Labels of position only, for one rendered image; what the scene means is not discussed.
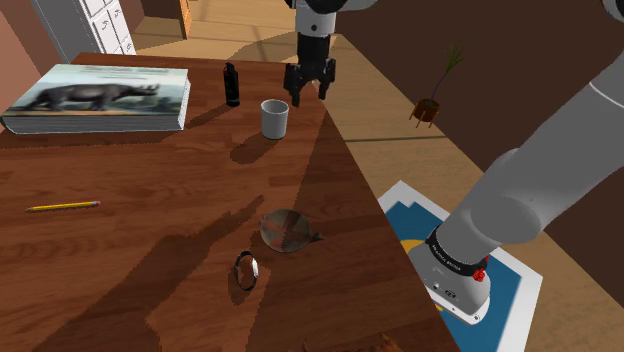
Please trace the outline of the potted plant on wooden stand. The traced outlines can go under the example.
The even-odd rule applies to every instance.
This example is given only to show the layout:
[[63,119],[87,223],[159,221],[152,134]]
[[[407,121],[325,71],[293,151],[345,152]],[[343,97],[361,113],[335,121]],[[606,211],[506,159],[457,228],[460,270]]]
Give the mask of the potted plant on wooden stand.
[[410,113],[409,120],[417,120],[416,128],[418,128],[422,122],[428,123],[429,128],[432,127],[440,109],[440,104],[435,100],[439,87],[449,73],[464,59],[464,47],[462,46],[460,40],[456,40],[450,45],[448,51],[446,52],[445,71],[436,83],[431,96],[429,98],[419,100]]

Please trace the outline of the black rimmed round lens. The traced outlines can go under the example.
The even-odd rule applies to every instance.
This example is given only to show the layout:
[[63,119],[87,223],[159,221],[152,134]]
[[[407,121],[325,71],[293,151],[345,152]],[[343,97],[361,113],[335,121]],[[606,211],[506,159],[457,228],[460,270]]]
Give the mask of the black rimmed round lens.
[[232,271],[240,289],[251,291],[255,288],[259,278],[259,265],[250,250],[244,250],[237,256]]

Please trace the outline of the yellow pencil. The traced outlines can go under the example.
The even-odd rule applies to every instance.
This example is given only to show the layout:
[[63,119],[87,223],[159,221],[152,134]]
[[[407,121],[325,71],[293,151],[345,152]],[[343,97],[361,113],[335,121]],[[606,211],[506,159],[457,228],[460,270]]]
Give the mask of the yellow pencil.
[[36,213],[36,212],[47,212],[47,211],[58,211],[58,210],[69,210],[69,209],[80,209],[80,208],[91,208],[97,207],[101,204],[100,201],[86,201],[86,202],[73,202],[73,203],[63,203],[63,204],[51,204],[51,205],[40,205],[33,206],[25,209],[26,212]]

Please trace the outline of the thick book with rhinoceros cover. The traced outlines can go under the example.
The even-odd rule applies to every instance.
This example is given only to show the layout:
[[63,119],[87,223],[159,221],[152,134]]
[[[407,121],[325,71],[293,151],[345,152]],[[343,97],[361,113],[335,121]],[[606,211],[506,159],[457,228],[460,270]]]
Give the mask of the thick book with rhinoceros cover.
[[181,131],[190,88],[186,69],[57,64],[0,124],[17,135]]

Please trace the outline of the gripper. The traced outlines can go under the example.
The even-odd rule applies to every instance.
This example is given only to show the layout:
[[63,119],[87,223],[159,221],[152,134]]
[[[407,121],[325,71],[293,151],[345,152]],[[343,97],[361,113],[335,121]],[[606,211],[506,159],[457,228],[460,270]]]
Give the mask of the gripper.
[[298,64],[287,63],[284,88],[291,96],[294,107],[300,105],[300,91],[305,82],[318,79],[318,98],[324,100],[331,83],[335,81],[336,60],[329,56],[331,36],[323,37],[297,34]]

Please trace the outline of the white cup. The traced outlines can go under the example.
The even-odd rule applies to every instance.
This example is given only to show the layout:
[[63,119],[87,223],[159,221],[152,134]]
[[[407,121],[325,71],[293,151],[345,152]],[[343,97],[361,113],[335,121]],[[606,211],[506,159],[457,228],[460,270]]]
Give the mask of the white cup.
[[261,129],[264,137],[279,140],[286,134],[289,105],[277,99],[261,103]]

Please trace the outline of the white panelled cabinet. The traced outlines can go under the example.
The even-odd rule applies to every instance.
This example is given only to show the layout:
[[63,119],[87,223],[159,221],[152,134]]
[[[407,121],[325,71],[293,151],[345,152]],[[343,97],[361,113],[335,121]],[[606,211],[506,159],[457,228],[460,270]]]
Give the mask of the white panelled cabinet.
[[30,0],[63,63],[81,53],[135,55],[119,0]]

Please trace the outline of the brown wooden table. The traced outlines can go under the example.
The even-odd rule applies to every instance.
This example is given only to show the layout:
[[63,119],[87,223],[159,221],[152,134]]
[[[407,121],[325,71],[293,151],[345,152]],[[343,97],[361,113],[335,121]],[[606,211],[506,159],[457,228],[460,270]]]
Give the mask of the brown wooden table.
[[[177,133],[0,134],[0,352],[345,352],[391,338],[459,352],[313,88],[279,141],[260,105],[278,63],[83,54],[82,64],[181,67]],[[33,206],[97,207],[29,213]],[[269,248],[260,221],[300,212],[324,240]],[[259,265],[235,283],[237,256]]]

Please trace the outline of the brown wooden cabinet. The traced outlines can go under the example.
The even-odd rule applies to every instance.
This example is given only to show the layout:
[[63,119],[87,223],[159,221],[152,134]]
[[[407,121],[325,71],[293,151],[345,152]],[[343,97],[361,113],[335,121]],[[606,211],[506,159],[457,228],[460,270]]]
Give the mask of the brown wooden cabinet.
[[190,0],[141,0],[141,3],[146,16],[176,19],[182,38],[189,37],[192,24]]

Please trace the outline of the black spray bottle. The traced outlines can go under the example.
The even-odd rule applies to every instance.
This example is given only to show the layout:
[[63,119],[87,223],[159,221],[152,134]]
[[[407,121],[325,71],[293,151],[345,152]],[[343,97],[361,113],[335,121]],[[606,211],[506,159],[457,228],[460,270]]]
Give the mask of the black spray bottle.
[[224,77],[224,88],[225,88],[225,96],[226,96],[226,104],[230,107],[236,107],[240,105],[240,93],[239,93],[239,82],[238,82],[238,72],[235,69],[235,66],[227,62],[223,69],[223,77]]

